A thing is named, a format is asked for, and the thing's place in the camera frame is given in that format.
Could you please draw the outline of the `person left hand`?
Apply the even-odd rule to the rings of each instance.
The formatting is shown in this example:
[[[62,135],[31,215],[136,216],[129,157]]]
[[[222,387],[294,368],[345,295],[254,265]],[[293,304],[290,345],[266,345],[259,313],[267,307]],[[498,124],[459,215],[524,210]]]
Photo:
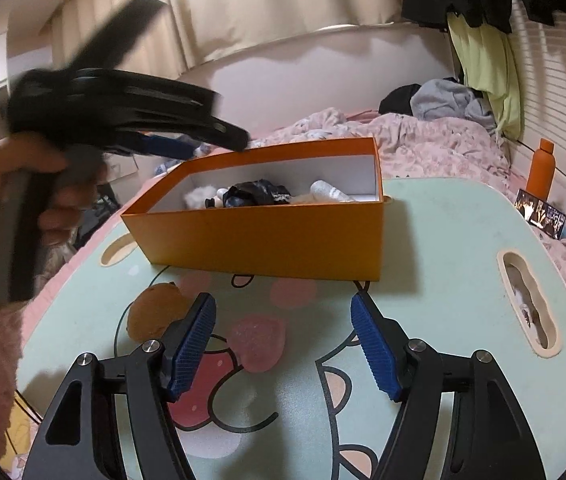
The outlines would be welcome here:
[[[17,133],[0,140],[0,200],[7,176],[12,172],[30,170],[56,174],[66,166],[62,152],[36,133]],[[58,245],[69,240],[71,231],[80,223],[82,211],[95,202],[97,187],[106,181],[106,177],[107,166],[102,165],[89,180],[55,192],[50,206],[38,219],[44,244]]]

